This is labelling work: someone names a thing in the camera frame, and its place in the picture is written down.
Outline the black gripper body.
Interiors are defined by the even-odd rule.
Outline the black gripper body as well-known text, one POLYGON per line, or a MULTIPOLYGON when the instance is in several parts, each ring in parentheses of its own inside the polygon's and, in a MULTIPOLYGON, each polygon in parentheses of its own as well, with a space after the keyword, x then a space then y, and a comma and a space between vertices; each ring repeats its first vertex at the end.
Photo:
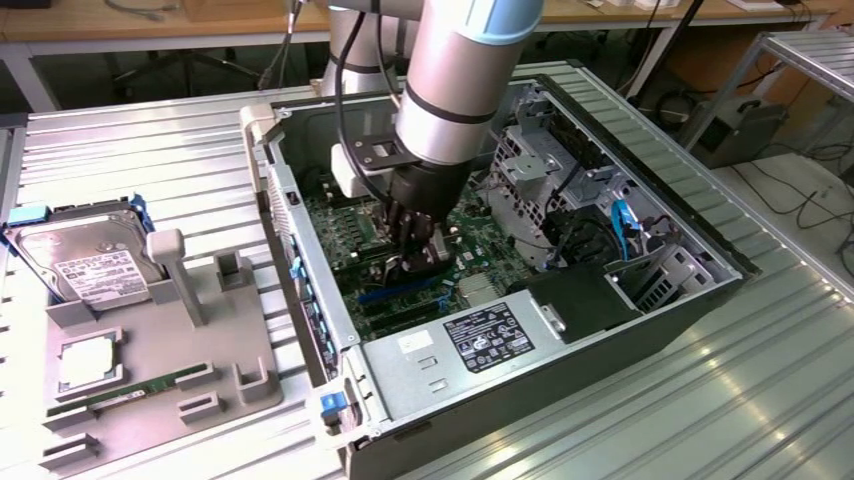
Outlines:
POLYGON ((401 166, 391 175, 390 197, 406 210, 445 221, 458 205, 470 174, 470 162, 440 165, 422 161, 401 166))

